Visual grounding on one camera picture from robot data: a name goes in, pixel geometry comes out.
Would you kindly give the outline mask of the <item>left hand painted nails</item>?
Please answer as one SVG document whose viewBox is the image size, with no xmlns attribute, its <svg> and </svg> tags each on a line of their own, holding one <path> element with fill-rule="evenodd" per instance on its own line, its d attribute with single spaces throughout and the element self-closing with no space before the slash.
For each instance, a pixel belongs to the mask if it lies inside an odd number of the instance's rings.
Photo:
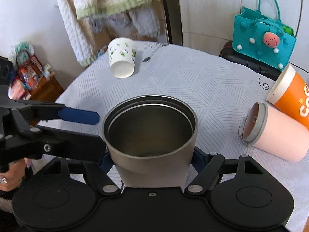
<svg viewBox="0 0 309 232">
<path fill-rule="evenodd" d="M 23 158 L 9 164 L 9 170 L 1 173 L 1 191 L 11 191 L 20 186 L 25 176 L 26 168 L 31 165 L 31 159 Z"/>
</svg>

